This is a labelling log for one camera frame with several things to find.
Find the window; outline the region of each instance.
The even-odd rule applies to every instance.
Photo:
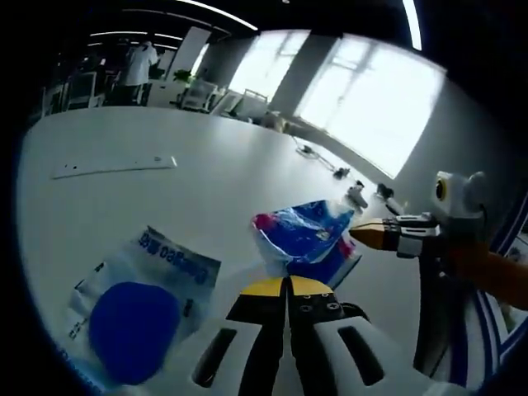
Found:
[[[267,31],[258,36],[238,66],[229,89],[258,92],[270,101],[309,31]]]
[[[204,60],[205,52],[207,52],[208,48],[209,48],[209,44],[206,44],[200,50],[200,53],[198,54],[198,58],[196,58],[195,64],[192,65],[192,69],[191,69],[192,76],[196,76],[196,73],[198,72],[198,68],[201,65],[201,61]]]
[[[444,73],[393,46],[347,36],[296,115],[394,178],[420,139]]]

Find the plastic bag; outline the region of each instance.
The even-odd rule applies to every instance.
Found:
[[[152,228],[107,257],[74,288],[66,312],[61,353],[88,379],[92,389],[113,390],[111,378],[90,346],[90,315],[99,298],[123,282],[156,285],[178,302],[181,320],[167,354],[198,329],[207,316],[220,262],[178,246]]]
[[[258,214],[252,226],[266,264],[335,289],[361,258],[347,232],[353,215],[346,205],[318,200]]]

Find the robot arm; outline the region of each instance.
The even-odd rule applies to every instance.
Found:
[[[485,224],[485,176],[438,172],[433,212],[372,219],[350,230],[365,245],[398,257],[439,258],[446,270],[520,309],[528,309],[528,266],[490,253],[480,242]]]
[[[469,394],[414,370],[382,332],[361,317],[348,318],[330,288],[298,276],[243,290],[226,319],[208,321],[169,352],[164,373],[142,384],[142,394],[271,396],[286,305],[307,396]]]

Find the white table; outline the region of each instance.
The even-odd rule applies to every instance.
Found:
[[[17,218],[26,274],[51,333],[62,331],[61,315],[75,284],[147,224],[222,261],[222,291],[215,291],[211,312],[226,314],[246,284],[266,276],[249,231],[252,216],[341,199],[351,185],[295,148],[288,135],[178,110],[103,107],[37,123],[21,154]],[[51,179],[58,164],[70,159],[159,154],[174,155],[177,168]],[[373,191],[374,184],[351,173],[366,184],[367,195]],[[364,216],[389,214],[374,203]],[[359,304],[411,361],[420,312],[417,261],[361,244],[359,249],[363,258],[337,296]]]

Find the ceiling light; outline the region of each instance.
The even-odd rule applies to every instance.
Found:
[[[250,29],[252,29],[254,31],[258,31],[258,28],[256,26],[252,25],[251,23],[246,22],[246,21],[236,17],[235,15],[229,14],[226,11],[219,10],[218,8],[214,8],[212,6],[208,6],[207,4],[203,4],[201,2],[195,2],[194,0],[176,0],[176,1],[177,2],[186,2],[187,4],[191,4],[191,5],[197,6],[197,7],[202,7],[202,8],[205,8],[206,10],[210,10],[212,12],[216,12],[217,14],[223,15],[224,17],[233,19],[234,21],[236,21],[238,23],[242,23],[243,25],[247,26],[248,28],[250,28]]]
[[[146,35],[146,31],[103,31],[102,33],[91,33],[90,36],[95,35]]]
[[[163,45],[163,44],[155,44],[156,47],[163,47],[163,48],[169,48],[170,50],[177,50],[178,47],[171,47],[170,45]]]
[[[154,33],[157,37],[167,37],[168,39],[183,40],[181,37],[175,37],[173,35],[162,35],[161,33]]]
[[[415,50],[421,51],[422,37],[420,36],[420,26],[418,25],[418,16],[416,14],[416,8],[414,7],[414,1],[403,0],[403,7],[405,8],[409,29],[411,30],[412,47]]]

